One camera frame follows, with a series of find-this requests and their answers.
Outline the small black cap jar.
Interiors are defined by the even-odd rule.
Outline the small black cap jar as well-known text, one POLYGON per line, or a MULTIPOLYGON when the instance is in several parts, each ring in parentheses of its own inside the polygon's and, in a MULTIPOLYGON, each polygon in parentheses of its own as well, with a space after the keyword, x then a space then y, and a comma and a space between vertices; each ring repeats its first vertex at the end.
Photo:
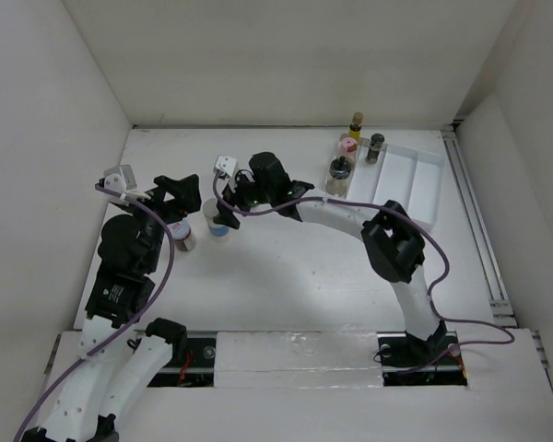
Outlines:
POLYGON ((378 161, 384 142, 385 137, 383 134, 376 133, 371 136, 368 153, 365 158, 368 164, 375 164, 378 161))

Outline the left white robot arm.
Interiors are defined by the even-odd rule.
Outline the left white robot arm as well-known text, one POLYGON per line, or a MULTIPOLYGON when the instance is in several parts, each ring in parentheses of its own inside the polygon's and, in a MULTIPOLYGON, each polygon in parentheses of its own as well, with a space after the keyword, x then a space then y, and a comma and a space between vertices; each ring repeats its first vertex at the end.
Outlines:
POLYGON ((201 208, 199 178, 154 179, 141 192, 120 168, 106 171, 95 185, 121 213, 102 226, 100 266, 88 302, 75 362, 33 405, 17 441, 116 441, 119 425, 136 399, 166 365, 186 357, 187 329, 163 318, 132 336, 141 317, 167 284, 157 270, 162 242, 173 242, 170 225, 201 208))

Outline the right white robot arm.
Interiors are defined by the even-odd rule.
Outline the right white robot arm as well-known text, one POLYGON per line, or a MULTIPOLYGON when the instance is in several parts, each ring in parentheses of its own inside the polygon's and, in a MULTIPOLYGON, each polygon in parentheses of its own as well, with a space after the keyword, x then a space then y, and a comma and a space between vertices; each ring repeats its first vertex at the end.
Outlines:
POLYGON ((391 285, 404 316, 406 337, 391 352, 399 356, 398 366, 416 367, 437 361, 446 324, 430 303, 423 269, 424 233, 401 204, 388 201, 369 208, 337 200, 309 182, 291 179, 271 152, 252 156, 249 167, 243 172, 235 158, 217 158, 214 179, 225 180, 226 185, 214 191, 218 210, 214 223, 237 229, 243 215, 277 213, 360 240, 372 270, 391 285))

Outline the blue label white bottle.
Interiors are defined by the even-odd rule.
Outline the blue label white bottle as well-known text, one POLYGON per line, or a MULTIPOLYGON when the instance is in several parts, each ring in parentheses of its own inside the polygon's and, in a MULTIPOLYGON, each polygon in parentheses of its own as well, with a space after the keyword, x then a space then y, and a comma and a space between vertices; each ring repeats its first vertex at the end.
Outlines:
POLYGON ((211 238, 217 242, 226 242, 229 239, 230 229, 215 221, 215 217, 219 215, 217 203, 218 201, 216 198, 207 199, 203 203, 202 211, 211 238))

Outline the pink lid spice jar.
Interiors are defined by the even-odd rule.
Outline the pink lid spice jar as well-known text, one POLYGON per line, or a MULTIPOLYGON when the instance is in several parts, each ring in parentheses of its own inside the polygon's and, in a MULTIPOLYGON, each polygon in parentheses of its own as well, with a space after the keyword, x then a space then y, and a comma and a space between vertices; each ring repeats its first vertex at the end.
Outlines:
POLYGON ((355 138, 346 136, 339 141, 339 154, 346 157, 351 163, 356 161, 359 145, 355 138))

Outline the black grinder cap jar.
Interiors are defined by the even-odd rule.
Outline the black grinder cap jar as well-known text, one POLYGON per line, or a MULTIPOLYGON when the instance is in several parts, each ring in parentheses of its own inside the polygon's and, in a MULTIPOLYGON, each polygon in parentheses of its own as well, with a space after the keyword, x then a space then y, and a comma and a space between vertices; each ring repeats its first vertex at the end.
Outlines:
POLYGON ((337 157, 330 163, 325 190, 334 196, 345 196, 347 193, 352 164, 345 156, 337 157))

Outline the yellow label sauce bottle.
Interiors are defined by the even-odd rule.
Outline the yellow label sauce bottle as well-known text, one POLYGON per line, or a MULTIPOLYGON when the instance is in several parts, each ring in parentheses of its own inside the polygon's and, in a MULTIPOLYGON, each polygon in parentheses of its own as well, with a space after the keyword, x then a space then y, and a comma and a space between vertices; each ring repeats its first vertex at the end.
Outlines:
POLYGON ((359 142, 362 129, 363 114, 359 111, 352 116, 351 123, 348 126, 348 136, 359 142))

